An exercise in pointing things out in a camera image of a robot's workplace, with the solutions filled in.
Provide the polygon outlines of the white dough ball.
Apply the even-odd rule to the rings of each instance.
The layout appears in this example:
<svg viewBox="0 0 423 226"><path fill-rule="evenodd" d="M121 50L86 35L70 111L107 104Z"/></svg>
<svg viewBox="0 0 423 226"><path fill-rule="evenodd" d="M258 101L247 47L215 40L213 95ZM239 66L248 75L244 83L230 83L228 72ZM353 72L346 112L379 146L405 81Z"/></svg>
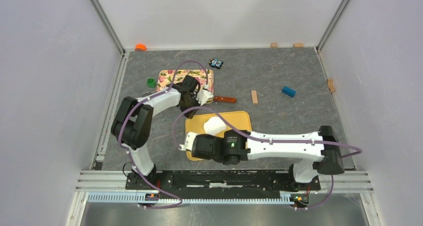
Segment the white dough ball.
<svg viewBox="0 0 423 226"><path fill-rule="evenodd" d="M225 122L218 116L209 118L204 124L203 129L206 134L217 136L227 130Z"/></svg>

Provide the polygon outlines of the yellow cutting mat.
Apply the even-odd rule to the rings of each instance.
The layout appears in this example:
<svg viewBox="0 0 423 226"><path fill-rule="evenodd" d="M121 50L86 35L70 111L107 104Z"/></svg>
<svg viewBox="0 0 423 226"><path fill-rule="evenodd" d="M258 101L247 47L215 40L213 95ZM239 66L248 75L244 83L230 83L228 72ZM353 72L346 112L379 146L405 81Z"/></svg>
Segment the yellow cutting mat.
<svg viewBox="0 0 423 226"><path fill-rule="evenodd" d="M235 126L239 130L247 130L251 131L251 121L250 116L245 111L231 111L231 112L221 112L220 115L228 121L230 124ZM187 119L185 121L185 130L186 133L194 132L197 134L205 134L203 129L203 124L211 117L216 116L215 114L201 114L195 115L192 119ZM217 137L224 137L224 133L222 132L217 135Z"/></svg>

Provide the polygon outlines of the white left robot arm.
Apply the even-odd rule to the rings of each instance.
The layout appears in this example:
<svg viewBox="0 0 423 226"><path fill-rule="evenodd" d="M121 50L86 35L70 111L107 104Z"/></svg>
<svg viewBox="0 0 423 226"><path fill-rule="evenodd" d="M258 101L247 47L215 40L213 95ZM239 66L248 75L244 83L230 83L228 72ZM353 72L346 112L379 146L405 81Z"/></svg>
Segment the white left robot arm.
<svg viewBox="0 0 423 226"><path fill-rule="evenodd" d="M152 95L141 98L128 96L122 100L111 126L111 134L127 151L134 172L139 174L137 182L143 189L150 190L157 183L157 177L152 173L156 166L145 145L153 117L172 107L185 111L204 105L204 101L198 100L200 93L199 81L187 75L182 82L171 83Z"/></svg>

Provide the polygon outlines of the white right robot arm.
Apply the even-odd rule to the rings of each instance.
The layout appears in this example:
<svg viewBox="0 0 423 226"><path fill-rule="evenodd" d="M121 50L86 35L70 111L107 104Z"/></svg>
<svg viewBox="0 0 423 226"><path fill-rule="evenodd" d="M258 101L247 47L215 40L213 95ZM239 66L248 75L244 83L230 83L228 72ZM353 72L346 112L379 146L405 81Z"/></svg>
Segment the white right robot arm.
<svg viewBox="0 0 423 226"><path fill-rule="evenodd" d="M246 130L228 130L223 137L188 132L179 150L195 158L223 165L261 158L295 158L289 168L288 184L303 189L317 175L345 172L338 138L331 126L297 135L264 134Z"/></svg>

